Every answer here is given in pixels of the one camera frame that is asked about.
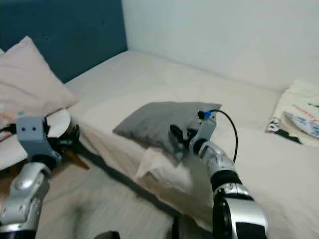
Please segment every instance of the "wooden floor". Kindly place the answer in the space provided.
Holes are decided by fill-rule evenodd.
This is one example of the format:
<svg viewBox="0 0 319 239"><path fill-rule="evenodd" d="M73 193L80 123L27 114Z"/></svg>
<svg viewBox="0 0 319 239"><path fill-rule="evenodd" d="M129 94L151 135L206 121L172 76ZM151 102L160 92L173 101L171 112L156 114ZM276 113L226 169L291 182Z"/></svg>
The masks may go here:
<svg viewBox="0 0 319 239"><path fill-rule="evenodd" d="M1 180L0 200L8 182ZM68 164L52 180L36 238L93 239L112 230L121 239L167 239L172 220L100 168Z"/></svg>

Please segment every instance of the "pillowcase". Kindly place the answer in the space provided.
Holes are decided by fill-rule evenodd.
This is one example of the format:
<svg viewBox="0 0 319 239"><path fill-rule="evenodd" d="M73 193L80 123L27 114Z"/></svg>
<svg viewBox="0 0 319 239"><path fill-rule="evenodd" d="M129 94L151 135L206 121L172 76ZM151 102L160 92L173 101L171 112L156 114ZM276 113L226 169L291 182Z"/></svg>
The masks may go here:
<svg viewBox="0 0 319 239"><path fill-rule="evenodd" d="M183 159L187 150L177 143L170 133L169 126L177 125L184 132L184 138L188 128L199 128L197 111L220 109L220 104L206 103L175 103L160 102L149 103L123 120L114 130L126 138L161 147L176 159Z"/></svg>
<svg viewBox="0 0 319 239"><path fill-rule="evenodd" d="M0 129L8 112L46 116L75 103L28 36L0 56Z"/></svg>

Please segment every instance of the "bed frame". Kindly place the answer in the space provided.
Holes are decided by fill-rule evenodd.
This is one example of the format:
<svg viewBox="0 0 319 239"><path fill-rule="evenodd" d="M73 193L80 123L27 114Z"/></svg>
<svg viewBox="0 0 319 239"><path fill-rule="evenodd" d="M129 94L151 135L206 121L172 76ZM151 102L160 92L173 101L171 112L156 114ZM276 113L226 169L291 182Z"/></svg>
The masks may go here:
<svg viewBox="0 0 319 239"><path fill-rule="evenodd" d="M121 0L0 0L0 48L26 35L64 83L127 50Z"/></svg>

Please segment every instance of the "white bedsheet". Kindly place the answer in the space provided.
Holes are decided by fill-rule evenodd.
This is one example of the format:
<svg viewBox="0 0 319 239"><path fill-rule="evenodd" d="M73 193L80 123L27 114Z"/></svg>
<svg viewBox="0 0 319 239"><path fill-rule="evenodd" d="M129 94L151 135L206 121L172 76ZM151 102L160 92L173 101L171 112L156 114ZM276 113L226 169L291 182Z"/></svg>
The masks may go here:
<svg viewBox="0 0 319 239"><path fill-rule="evenodd" d="M280 97L277 92L133 51L101 63L66 86L79 100L69 111L80 123L82 135L95 141L108 165L130 178L136 175L146 148L112 130L138 107L160 101L221 103L236 126L264 130ZM215 135L229 126L219 116L217 122Z"/></svg>
<svg viewBox="0 0 319 239"><path fill-rule="evenodd" d="M302 232L301 225L305 223L313 230L302 238L318 237L319 225L313 222L314 215L319 216L318 208L314 208L316 192L311 195L307 210L302 213L301 209L307 204L304 201L307 190L302 186L312 185L311 180L316 180L314 170L319 151L264 133L280 98L279 92L220 79L205 71L132 51L101 63L67 83L67 87L80 100L70 109L71 115L79 122L82 136L106 163L207 228L211 223L211 190L203 166L192 157L182 163L172 162L157 148L143 147L113 134L112 129L149 102L223 104L222 109L240 128L238 171L270 218L270 238L301 238L298 230ZM217 117L217 125L213 140L232 156L234 138L230 125L222 116ZM294 176L299 175L298 162L303 155L307 164L301 167L302 177L298 181ZM298 215L305 222L296 221L294 217Z"/></svg>

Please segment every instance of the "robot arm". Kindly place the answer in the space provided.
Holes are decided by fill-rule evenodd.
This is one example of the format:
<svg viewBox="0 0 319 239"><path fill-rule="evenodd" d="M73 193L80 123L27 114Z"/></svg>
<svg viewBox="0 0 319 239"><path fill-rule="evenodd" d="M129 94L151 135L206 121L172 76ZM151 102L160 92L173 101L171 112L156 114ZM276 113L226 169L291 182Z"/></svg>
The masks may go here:
<svg viewBox="0 0 319 239"><path fill-rule="evenodd" d="M61 155L48 142L45 118L16 120L16 133L28 154L28 163L10 186L10 194L0 211L0 238L35 238L42 203L49 190L51 171L61 163Z"/></svg>
<svg viewBox="0 0 319 239"><path fill-rule="evenodd" d="M236 172L234 162L210 141L215 130L215 112L199 112L198 131L188 130L188 139L171 125L171 132L188 150L198 155L211 178L214 195L214 239L266 239L268 223L261 207L253 200Z"/></svg>

